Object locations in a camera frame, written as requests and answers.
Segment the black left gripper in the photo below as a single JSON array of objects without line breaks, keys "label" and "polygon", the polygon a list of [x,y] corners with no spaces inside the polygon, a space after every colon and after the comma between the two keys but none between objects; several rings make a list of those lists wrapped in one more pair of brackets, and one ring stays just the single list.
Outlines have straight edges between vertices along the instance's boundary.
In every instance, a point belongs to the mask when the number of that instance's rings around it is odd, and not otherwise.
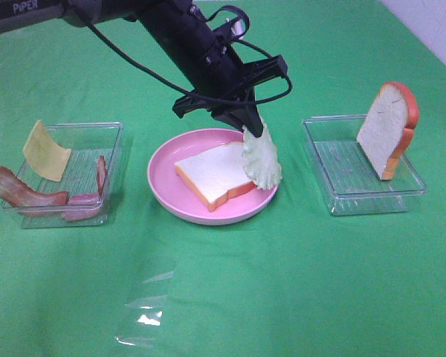
[{"label": "black left gripper", "polygon": [[139,12],[139,20],[193,85],[189,94],[175,102],[177,116],[206,109],[214,120],[260,137],[264,126],[254,88],[276,77],[285,78],[288,66],[280,55],[244,63],[232,44],[245,35],[250,20],[233,5],[221,9],[235,16],[215,29],[191,1],[151,1]]}]

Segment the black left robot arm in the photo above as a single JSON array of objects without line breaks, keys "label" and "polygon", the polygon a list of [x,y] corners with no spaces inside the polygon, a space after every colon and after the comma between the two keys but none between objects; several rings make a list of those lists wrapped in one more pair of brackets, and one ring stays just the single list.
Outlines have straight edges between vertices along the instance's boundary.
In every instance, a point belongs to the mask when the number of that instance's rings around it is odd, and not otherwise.
[{"label": "black left robot arm", "polygon": [[[264,125],[255,98],[255,86],[280,77],[288,79],[282,56],[266,54],[264,59],[244,63],[233,43],[248,44],[246,13],[231,4],[223,11],[233,13],[221,26],[212,29],[193,1],[0,1],[0,34],[51,19],[63,19],[74,27],[87,27],[127,62],[161,81],[183,96],[172,110],[182,118],[196,109],[205,109],[218,121],[260,137]],[[114,19],[140,22],[181,73],[193,85],[187,91],[135,62],[96,28]]]}]

